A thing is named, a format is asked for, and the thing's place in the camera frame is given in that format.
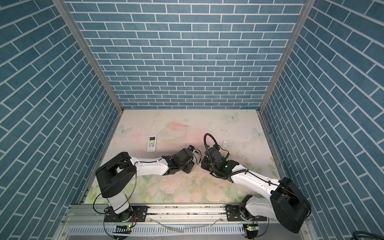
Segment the white remote with display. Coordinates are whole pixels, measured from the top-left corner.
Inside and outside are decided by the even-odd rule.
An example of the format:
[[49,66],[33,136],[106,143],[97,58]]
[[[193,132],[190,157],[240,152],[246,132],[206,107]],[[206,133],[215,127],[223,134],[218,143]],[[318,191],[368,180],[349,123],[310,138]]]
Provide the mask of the white remote with display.
[[153,153],[156,151],[157,146],[157,135],[151,135],[148,138],[148,144],[147,144],[147,152]]

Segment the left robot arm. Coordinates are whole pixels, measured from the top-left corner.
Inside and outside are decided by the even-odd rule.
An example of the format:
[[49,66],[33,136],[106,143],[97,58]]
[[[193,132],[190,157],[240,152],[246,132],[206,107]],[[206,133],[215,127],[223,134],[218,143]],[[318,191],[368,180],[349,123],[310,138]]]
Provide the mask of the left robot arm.
[[115,214],[121,214],[130,208],[129,197],[124,188],[132,178],[139,176],[167,176],[177,172],[189,174],[194,166],[195,147],[189,146],[171,156],[157,159],[140,159],[121,152],[100,166],[96,179],[101,196],[108,200]]

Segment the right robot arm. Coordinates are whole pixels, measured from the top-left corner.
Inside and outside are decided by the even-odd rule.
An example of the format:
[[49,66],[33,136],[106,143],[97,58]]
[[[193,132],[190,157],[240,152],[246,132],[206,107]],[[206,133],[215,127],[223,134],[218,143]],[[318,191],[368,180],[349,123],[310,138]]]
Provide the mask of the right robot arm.
[[297,234],[312,213],[312,206],[293,180],[281,180],[257,174],[220,153],[220,146],[206,147],[201,167],[218,179],[242,185],[263,196],[268,202],[259,204],[257,198],[247,195],[239,204],[244,215],[275,218],[292,233]]

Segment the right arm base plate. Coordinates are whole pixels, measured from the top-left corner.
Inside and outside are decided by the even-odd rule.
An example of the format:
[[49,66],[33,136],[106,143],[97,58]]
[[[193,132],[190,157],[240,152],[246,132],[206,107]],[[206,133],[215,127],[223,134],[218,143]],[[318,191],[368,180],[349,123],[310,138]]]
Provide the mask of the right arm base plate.
[[228,222],[240,222],[240,221],[266,221],[267,217],[263,216],[253,216],[249,213],[245,207],[240,207],[240,205],[225,205],[227,221]]

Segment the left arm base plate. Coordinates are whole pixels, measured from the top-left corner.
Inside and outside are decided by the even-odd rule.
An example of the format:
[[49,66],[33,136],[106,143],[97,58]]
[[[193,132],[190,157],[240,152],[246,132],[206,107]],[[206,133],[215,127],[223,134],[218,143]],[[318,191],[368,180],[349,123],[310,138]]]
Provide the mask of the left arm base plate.
[[105,222],[107,223],[141,223],[146,220],[148,206],[130,206],[127,210],[116,214],[112,207],[108,207],[105,216]]

